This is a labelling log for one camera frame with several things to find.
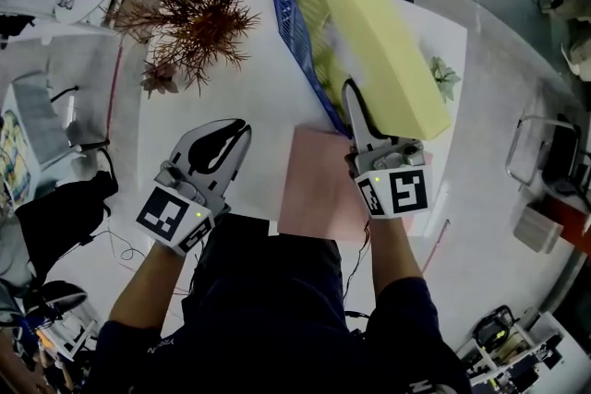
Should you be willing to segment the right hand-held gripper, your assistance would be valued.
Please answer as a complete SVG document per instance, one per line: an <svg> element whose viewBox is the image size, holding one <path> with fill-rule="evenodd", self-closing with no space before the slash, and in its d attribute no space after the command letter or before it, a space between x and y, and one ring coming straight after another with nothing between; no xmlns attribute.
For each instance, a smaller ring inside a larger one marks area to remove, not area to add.
<svg viewBox="0 0 591 394"><path fill-rule="evenodd" d="M396 219L428 210L432 178L423 143L381 133L352 78L342 87L342 102L353 139L345 160L369 216Z"/></svg>

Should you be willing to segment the pink folder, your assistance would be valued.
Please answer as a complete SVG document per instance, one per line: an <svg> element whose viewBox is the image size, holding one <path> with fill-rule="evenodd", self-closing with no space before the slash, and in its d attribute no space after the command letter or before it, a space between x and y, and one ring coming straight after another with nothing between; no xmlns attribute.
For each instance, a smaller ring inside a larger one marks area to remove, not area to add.
<svg viewBox="0 0 591 394"><path fill-rule="evenodd" d="M343 136L307 127L295 130L278 231L337 241L360 241L368 209L349 174L345 156L352 143ZM400 217L406 229L417 213Z"/></svg>

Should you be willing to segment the yellow folder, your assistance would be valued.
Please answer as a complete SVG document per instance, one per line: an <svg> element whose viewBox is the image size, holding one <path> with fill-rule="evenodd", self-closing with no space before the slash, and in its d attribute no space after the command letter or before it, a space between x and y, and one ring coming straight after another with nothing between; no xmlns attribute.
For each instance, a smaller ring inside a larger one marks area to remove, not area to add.
<svg viewBox="0 0 591 394"><path fill-rule="evenodd" d="M392 0L296 0L320 85L340 116L352 79L384 135L431 140L452 123L415 35Z"/></svg>

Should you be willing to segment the blue file rack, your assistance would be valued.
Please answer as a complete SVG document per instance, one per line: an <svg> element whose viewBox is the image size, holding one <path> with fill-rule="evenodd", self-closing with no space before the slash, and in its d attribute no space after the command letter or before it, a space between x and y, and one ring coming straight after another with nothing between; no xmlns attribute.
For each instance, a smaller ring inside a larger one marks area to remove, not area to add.
<svg viewBox="0 0 591 394"><path fill-rule="evenodd" d="M298 66L316 93L321 105L332 122L332 127L347 138L351 138L349 127L337 113L329 96L320 85L314 71L311 43L303 16L296 0L272 0L275 9L278 32L295 58Z"/></svg>

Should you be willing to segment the person's left forearm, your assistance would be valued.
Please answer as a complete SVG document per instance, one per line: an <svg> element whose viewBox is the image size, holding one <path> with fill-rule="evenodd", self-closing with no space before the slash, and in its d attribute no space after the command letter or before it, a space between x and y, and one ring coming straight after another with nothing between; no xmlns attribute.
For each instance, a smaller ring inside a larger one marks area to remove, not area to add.
<svg viewBox="0 0 591 394"><path fill-rule="evenodd" d="M108 320L161 330L185 260L171 248L154 243L116 299Z"/></svg>

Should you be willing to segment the grey storage box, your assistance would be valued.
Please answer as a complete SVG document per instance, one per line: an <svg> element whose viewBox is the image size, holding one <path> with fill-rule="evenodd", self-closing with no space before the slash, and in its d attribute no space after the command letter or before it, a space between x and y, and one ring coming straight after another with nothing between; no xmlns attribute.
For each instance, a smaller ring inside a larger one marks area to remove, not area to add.
<svg viewBox="0 0 591 394"><path fill-rule="evenodd" d="M513 236L536 253L549 254L563 226L530 206L525 206L513 229Z"/></svg>

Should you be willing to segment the small green succulent plant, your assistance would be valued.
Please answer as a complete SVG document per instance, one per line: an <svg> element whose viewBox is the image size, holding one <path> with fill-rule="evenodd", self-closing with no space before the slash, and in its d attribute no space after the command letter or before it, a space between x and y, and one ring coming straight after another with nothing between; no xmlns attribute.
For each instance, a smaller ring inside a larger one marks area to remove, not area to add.
<svg viewBox="0 0 591 394"><path fill-rule="evenodd" d="M431 58L429 69L438 86L443 102L454 101L453 90L455 85L461 82L461 78L438 56Z"/></svg>

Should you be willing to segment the person's dark trousers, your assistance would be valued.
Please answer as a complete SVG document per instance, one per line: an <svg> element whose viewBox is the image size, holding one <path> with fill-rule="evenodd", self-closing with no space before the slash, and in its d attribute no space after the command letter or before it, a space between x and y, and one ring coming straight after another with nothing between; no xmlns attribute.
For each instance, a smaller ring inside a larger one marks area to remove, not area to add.
<svg viewBox="0 0 591 394"><path fill-rule="evenodd" d="M293 277L315 287L343 288L341 254L333 240L286 233L269 234L262 219L227 214L208 236L195 267L203 281L228 274Z"/></svg>

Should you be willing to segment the orange artificial plant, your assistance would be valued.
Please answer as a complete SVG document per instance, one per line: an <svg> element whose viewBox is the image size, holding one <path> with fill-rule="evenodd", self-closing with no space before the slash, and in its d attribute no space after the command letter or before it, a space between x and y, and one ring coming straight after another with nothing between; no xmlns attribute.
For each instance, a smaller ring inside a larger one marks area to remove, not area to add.
<svg viewBox="0 0 591 394"><path fill-rule="evenodd" d="M115 28L148 48L145 61L176 67L178 90L209 83L218 63L240 68L242 41L259 25L247 0L128 0L107 13Z"/></svg>

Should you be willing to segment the thin red rod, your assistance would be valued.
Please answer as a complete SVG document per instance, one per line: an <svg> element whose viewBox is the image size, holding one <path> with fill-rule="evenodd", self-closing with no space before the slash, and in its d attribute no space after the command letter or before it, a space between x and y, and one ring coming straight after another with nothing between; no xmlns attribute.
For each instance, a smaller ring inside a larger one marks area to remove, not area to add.
<svg viewBox="0 0 591 394"><path fill-rule="evenodd" d="M433 257L437 253L437 251L439 249L439 246L440 246L440 243L442 241L442 238L446 234L449 226L450 226L450 220L449 219L446 219L445 222L443 223L442 227L441 227L441 230L440 230L440 233L439 233L439 236L438 236L437 240L435 241L434 245L431 248L431 251L430 251L430 253L428 255L428 258L425 261L425 263L424 263L424 265L423 265L423 267L421 269L423 273L425 273L427 271L427 269L428 269L428 267L429 267L429 265L430 265Z"/></svg>

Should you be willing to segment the white low cabinet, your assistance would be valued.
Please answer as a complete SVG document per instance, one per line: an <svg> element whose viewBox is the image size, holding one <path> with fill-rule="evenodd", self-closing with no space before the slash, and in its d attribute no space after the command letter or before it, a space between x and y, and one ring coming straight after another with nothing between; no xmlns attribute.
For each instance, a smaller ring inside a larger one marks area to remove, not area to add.
<svg viewBox="0 0 591 394"><path fill-rule="evenodd" d="M48 76L33 72L12 81L7 88L0 116L7 110L15 113L27 141L26 162L30 169L30 192L24 204L54 189L71 176L72 161L82 156L78 147L70 144L66 127L54 109L54 102L77 91L73 86L52 95ZM4 182L10 205L18 208Z"/></svg>

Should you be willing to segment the person's dark blue shirt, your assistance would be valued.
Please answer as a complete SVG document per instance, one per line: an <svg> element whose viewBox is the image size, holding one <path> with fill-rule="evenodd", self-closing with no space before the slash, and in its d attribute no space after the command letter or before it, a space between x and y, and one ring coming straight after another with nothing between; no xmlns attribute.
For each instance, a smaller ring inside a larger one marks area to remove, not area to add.
<svg viewBox="0 0 591 394"><path fill-rule="evenodd" d="M363 336L297 280L216 282L161 338L104 324L83 394L471 394L427 284L391 283Z"/></svg>

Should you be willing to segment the black oval backpack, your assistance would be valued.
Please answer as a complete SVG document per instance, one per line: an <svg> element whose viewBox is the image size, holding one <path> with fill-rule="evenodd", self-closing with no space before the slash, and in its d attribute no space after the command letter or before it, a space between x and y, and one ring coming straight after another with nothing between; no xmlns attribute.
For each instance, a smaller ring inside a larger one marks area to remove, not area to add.
<svg viewBox="0 0 591 394"><path fill-rule="evenodd" d="M87 299L88 294L75 284L49 281L30 290L23 299L23 306L27 318L54 321Z"/></svg>

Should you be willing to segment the red cabinet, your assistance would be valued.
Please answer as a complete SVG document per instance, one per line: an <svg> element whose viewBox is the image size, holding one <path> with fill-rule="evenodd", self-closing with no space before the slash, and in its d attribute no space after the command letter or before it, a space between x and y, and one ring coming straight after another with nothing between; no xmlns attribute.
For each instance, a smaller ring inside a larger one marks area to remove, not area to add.
<svg viewBox="0 0 591 394"><path fill-rule="evenodd" d="M591 257L591 225L587 230L585 229L587 218L591 217L591 214L584 214L581 210L550 195L542 198L539 211L562 226L562 239Z"/></svg>

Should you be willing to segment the black yellow vacuum cleaner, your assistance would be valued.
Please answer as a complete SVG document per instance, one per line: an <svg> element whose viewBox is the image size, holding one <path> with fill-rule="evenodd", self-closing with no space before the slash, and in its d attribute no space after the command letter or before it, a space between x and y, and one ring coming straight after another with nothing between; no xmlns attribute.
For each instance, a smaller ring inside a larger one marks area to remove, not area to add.
<svg viewBox="0 0 591 394"><path fill-rule="evenodd" d="M473 330L476 344L492 352L499 348L508 338L514 324L513 313L507 305L501 305L484 316Z"/></svg>

